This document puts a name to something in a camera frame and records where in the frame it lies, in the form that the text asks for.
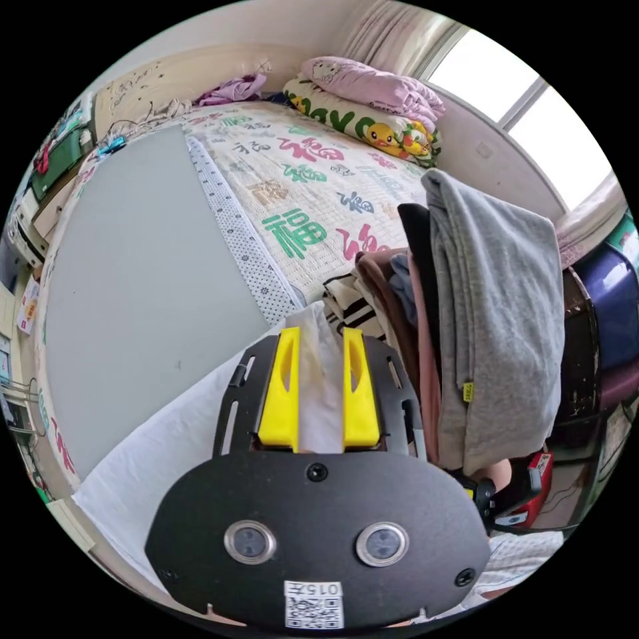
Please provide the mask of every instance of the window frame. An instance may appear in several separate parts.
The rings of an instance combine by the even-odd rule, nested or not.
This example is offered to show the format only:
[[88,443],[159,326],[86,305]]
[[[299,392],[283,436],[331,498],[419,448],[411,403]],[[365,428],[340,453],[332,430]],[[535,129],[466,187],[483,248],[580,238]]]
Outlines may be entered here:
[[[422,65],[417,69],[415,76],[424,83],[428,83],[429,86],[432,86],[435,90],[443,91],[444,94],[453,95],[444,87],[438,87],[434,83],[430,82],[430,78],[433,76],[439,65],[445,60],[446,56],[457,46],[457,43],[469,32],[474,31],[470,27],[466,27],[460,23],[456,23],[450,29],[446,31],[439,39],[439,41],[435,44],[435,46],[431,49],[427,58],[424,60]],[[468,103],[466,100],[462,100],[457,97],[458,102],[465,103],[470,106],[473,112],[479,115],[484,121],[489,122],[493,127],[495,127],[499,132],[504,135],[511,144],[514,144],[520,151],[523,151],[526,157],[532,162],[532,164],[541,171],[542,175],[544,175],[548,184],[552,187],[552,191],[559,197],[562,202],[562,208],[564,210],[564,215],[566,213],[570,213],[571,210],[566,205],[564,198],[556,189],[555,185],[552,183],[552,180],[546,175],[545,171],[537,166],[536,162],[533,162],[533,159],[530,157],[530,154],[524,149],[511,135],[510,130],[528,113],[531,107],[541,98],[541,96],[545,93],[547,88],[549,88],[549,84],[538,74],[536,80],[530,85],[530,87],[524,91],[524,93],[515,101],[515,103],[508,109],[508,111],[500,118],[499,121],[493,120],[491,117],[481,112],[477,107]],[[602,188],[606,181],[610,178],[610,175],[614,175],[614,172],[611,171],[608,176],[606,176],[600,184],[598,184],[595,189],[577,206],[575,206],[572,210],[576,210],[583,206],[585,202],[591,199],[596,193]]]

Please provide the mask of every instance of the purple container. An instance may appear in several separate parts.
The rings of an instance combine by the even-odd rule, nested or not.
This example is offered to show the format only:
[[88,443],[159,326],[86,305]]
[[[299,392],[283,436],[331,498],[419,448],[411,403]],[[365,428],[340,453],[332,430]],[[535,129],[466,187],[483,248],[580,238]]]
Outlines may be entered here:
[[601,375],[600,410],[614,408],[639,392],[639,359],[611,368]]

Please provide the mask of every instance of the yellow bracket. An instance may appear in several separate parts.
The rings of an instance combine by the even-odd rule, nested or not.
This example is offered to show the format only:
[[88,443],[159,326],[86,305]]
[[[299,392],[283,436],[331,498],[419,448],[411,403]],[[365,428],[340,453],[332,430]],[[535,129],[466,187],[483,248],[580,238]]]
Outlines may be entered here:
[[299,326],[280,333],[258,429],[263,446],[294,453],[299,449],[300,336]]
[[345,328],[343,450],[374,448],[381,433],[362,332]]

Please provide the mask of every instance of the dotted fabric strip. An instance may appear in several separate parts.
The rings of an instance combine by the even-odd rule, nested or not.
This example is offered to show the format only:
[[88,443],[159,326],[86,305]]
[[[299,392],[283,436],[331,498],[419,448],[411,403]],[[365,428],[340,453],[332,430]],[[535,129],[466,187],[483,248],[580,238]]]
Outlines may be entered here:
[[186,141],[226,245],[268,325],[275,326],[301,308],[299,299],[202,143],[191,136]]

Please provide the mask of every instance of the white wall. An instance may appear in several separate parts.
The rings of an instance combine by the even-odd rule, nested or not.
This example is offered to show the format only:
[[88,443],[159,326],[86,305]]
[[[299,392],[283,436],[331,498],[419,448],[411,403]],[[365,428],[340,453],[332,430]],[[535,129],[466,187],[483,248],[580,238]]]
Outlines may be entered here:
[[536,162],[504,131],[460,98],[433,86],[446,113],[439,168],[495,198],[534,211],[553,222],[568,210]]
[[244,0],[175,25],[133,49],[91,83],[95,91],[159,57],[212,45],[267,43],[336,55],[375,0]]

